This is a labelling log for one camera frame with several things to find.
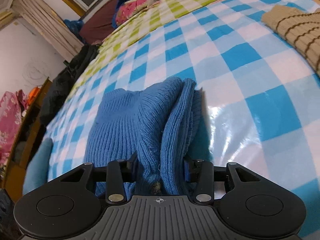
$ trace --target white wall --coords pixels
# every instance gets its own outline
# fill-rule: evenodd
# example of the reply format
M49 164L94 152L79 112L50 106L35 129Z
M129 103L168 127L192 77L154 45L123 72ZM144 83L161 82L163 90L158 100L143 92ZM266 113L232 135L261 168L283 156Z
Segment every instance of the white wall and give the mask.
M62 20L79 20L80 16L72 10L62 0L43 0L45 1L61 18Z
M65 68L60 54L22 18L0 31L0 41L0 98L5 91L28 94Z

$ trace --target beige curtain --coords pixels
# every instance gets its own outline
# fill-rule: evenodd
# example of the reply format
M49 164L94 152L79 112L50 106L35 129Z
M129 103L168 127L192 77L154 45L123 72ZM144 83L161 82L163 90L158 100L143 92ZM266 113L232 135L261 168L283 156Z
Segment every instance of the beige curtain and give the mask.
M43 0L14 0L12 9L35 27L66 61L70 62L82 48L83 43Z

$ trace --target pink floral bag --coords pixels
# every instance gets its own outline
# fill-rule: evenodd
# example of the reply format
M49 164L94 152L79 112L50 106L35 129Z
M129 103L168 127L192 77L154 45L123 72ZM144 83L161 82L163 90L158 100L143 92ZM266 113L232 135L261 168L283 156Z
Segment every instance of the pink floral bag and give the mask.
M5 92L0 100L0 169L8 162L11 147L21 125L21 107L27 109L27 96L22 90Z

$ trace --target crosshair marking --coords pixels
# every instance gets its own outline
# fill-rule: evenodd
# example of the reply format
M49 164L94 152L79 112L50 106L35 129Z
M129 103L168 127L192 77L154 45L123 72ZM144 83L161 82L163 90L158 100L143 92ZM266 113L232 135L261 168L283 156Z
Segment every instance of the crosshair marking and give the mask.
M157 201L158 203L162 203L165 200L163 198L157 198L155 201Z

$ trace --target wooden cabinet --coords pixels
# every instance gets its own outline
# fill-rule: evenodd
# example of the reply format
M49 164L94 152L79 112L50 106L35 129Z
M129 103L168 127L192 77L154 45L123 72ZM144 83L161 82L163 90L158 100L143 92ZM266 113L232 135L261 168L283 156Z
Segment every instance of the wooden cabinet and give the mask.
M38 150L45 133L39 120L39 112L44 96L47 94L52 82L47 79L41 87L37 97L29 106L22 124L13 143L7 168L1 181L1 188L5 188L14 202L22 197L22 186L28 163ZM25 141L25 147L19 158L15 158L15 150L19 142Z

